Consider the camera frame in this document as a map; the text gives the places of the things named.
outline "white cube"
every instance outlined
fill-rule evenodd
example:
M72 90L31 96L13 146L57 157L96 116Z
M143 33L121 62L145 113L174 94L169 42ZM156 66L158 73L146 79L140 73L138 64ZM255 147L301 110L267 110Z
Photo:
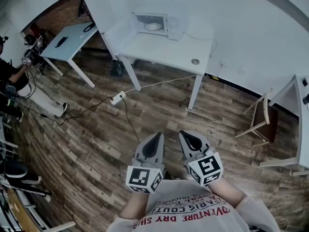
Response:
M223 173L223 165L216 152L210 156L192 161L188 163L189 174L201 185L207 185L221 178Z
M163 175L158 168L127 168L126 186L135 192L154 193L162 179Z

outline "round hole on table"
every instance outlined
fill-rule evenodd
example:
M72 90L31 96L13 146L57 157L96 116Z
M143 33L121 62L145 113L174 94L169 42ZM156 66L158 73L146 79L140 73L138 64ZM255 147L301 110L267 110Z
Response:
M198 65L199 64L199 60L197 58L193 58L191 60L191 63L195 64L195 65Z

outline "dark pants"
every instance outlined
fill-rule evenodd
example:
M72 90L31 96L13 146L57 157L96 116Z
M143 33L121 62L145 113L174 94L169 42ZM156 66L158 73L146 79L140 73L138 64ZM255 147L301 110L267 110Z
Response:
M3 104L0 104L0 111L4 112L5 114L21 118L22 113L19 111L16 107L13 106L6 106Z

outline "brick wall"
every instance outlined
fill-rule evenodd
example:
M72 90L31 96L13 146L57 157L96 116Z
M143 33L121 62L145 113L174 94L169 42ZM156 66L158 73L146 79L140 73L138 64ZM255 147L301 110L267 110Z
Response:
M91 22L86 12L77 18L79 4L80 0L61 0L39 15L32 23L36 23L39 28L46 29L46 37L48 41L51 41L66 26ZM30 25L23 31L26 35L33 34L29 27ZM99 32L91 37L84 47L106 49Z

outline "white table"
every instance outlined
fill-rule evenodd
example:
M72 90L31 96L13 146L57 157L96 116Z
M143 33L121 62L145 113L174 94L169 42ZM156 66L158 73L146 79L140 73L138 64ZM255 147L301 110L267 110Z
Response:
M49 58L65 61L72 66L73 69L91 86L95 87L94 83L82 72L82 70L74 63L72 58L82 48L82 46L97 32L98 28L94 27L88 32L84 29L90 25L91 22L76 24L65 27L45 48L41 53L47 63L54 68L61 76L63 73L49 60ZM60 46L55 48L58 42L63 38L68 37L66 41Z
M270 160L261 162L261 167L285 166L292 164L300 164L309 168L309 110L307 105L303 103L303 98L309 94L309 86L305 87L302 83L304 77L294 76L292 81L281 90L269 103L270 106L275 104L279 99L286 95L293 87L295 87L298 106L298 148L296 157L284 160ZM305 175L309 171L294 172L292 175Z
M132 40L120 49L117 57L123 62L134 87L138 91L141 90L140 83L129 58L143 59L196 74L188 107L192 109L206 71L211 45L211 39L197 40L186 34L179 41L175 41L162 35L137 33ZM194 65L191 62L192 59L198 59L199 64Z

